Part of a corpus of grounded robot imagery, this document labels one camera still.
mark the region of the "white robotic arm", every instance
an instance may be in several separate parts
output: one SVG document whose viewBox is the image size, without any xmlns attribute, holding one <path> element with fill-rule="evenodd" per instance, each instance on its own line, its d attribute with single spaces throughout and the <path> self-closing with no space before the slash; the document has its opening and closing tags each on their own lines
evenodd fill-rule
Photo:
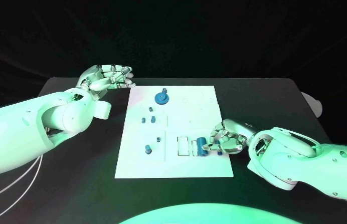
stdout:
<svg viewBox="0 0 347 224">
<path fill-rule="evenodd" d="M 108 89 L 131 88 L 131 68 L 92 66 L 75 88 L 0 108 L 0 173 L 17 168 L 89 126 L 107 119 L 111 104 L 98 99 Z"/>
<path fill-rule="evenodd" d="M 222 143 L 215 144 L 219 131 Z M 328 196 L 347 200 L 347 146 L 319 144 L 277 127 L 257 132 L 251 125 L 230 119 L 215 126 L 209 142 L 204 150 L 228 154 L 248 146 L 247 168 L 276 187 L 292 190 L 302 181 Z"/>
</svg>

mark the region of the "white mat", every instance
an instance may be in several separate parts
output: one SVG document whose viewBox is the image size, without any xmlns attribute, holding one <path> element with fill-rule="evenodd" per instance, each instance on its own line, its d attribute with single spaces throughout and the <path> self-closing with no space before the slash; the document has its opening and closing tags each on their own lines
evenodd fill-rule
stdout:
<svg viewBox="0 0 347 224">
<path fill-rule="evenodd" d="M 169 102 L 159 105 L 153 98 L 163 88 Z M 205 157 L 193 156 L 196 138 L 204 137 L 208 142 L 211 130 L 222 120 L 214 86 L 136 86 L 127 107 L 115 178 L 234 176 L 227 154 L 208 152 Z M 180 153 L 189 156 L 178 155 L 178 140 Z"/>
</svg>

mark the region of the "black backdrop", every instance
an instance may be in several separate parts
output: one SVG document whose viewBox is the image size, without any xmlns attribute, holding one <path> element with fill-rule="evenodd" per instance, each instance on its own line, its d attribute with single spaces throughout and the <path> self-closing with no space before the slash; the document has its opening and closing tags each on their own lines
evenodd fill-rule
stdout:
<svg viewBox="0 0 347 224">
<path fill-rule="evenodd" d="M 3 0 L 0 105 L 91 65 L 136 77 L 292 78 L 345 142 L 345 0 Z"/>
</svg>

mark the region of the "white cable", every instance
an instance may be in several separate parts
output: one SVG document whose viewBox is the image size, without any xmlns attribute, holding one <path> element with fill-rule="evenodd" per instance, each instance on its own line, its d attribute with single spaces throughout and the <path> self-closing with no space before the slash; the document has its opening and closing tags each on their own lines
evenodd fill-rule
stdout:
<svg viewBox="0 0 347 224">
<path fill-rule="evenodd" d="M 33 179 L 31 179 L 31 181 L 30 181 L 30 185 L 31 185 L 31 183 L 33 183 L 33 181 L 34 181 L 34 179 L 36 179 L 36 176 L 37 176 L 37 172 L 39 172 L 39 169 L 40 169 L 40 166 L 42 166 L 42 156 L 43 155 L 40 155 L 37 158 L 40 158 L 40 162 L 39 162 L 39 164 L 37 164 L 37 171 L 36 171 L 36 174 L 34 174 L 34 177 L 33 177 Z M 27 192 L 27 190 L 29 190 L 29 188 L 30 188 L 30 185 L 29 185 L 29 187 L 26 188 L 26 191 L 23 192 L 23 194 L 21 194 L 21 196 L 18 197 L 18 199 L 14 201 L 14 203 L 10 205 L 10 207 L 1 212 L 1 214 L 0 214 L 0 216 L 8 211 L 8 209 L 16 205 L 16 203 L 18 202 L 18 200 L 21 199 L 21 197 L 23 197 L 23 195 L 26 194 L 26 192 Z"/>
<path fill-rule="evenodd" d="M 1 193 L 16 184 L 16 182 L 23 178 L 23 176 L 24 176 L 24 175 L 27 174 L 27 172 L 31 170 L 31 168 L 33 168 L 37 160 L 39 160 L 39 157 L 36 158 L 36 161 L 34 161 L 34 163 L 30 165 L 27 171 L 26 171 L 26 172 L 23 173 L 23 175 L 17 178 L 17 180 L 0 191 L 0 194 L 1 194 Z"/>
</svg>

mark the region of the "table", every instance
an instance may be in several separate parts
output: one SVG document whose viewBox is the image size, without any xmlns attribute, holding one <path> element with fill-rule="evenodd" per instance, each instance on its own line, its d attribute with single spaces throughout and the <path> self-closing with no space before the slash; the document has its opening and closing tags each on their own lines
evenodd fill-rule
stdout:
<svg viewBox="0 0 347 224">
<path fill-rule="evenodd" d="M 73 88 L 76 81 L 50 78 L 39 95 Z M 214 85 L 222 119 L 235 118 L 258 129 L 282 127 L 329 143 L 290 79 L 134 78 L 133 82 Z M 1 223 L 118 223 L 153 209 L 196 202 L 244 205 L 303 223 L 347 221 L 345 201 L 325 196 L 302 182 L 292 191 L 271 186 L 247 169 L 247 151 L 230 156 L 232 178 L 114 179 L 128 93 L 128 89 L 108 91 L 101 99 L 111 103 L 108 120 L 94 118 L 86 131 L 43 155 L 37 179 L 0 217 Z M 11 174 L 17 177 L 27 166 L 3 175 L 7 179 Z M 21 194 L 31 176 L 3 193 L 1 210 Z"/>
</svg>

